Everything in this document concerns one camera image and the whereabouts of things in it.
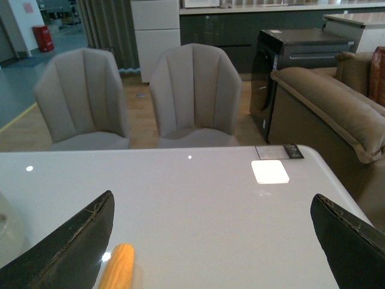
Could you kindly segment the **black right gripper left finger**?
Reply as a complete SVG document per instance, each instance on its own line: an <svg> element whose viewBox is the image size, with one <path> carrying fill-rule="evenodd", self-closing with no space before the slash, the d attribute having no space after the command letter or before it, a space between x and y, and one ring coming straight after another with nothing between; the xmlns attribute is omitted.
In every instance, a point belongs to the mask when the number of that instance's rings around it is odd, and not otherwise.
<svg viewBox="0 0 385 289"><path fill-rule="evenodd" d="M102 193L1 269L1 288L93 288L112 232L114 195Z"/></svg>

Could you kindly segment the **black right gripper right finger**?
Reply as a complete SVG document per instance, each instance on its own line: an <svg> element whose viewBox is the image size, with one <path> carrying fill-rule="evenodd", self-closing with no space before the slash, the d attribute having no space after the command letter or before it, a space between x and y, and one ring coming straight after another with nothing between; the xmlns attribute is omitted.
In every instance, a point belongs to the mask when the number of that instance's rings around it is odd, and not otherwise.
<svg viewBox="0 0 385 289"><path fill-rule="evenodd" d="M384 233L321 194L310 215L339 288L384 288Z"/></svg>

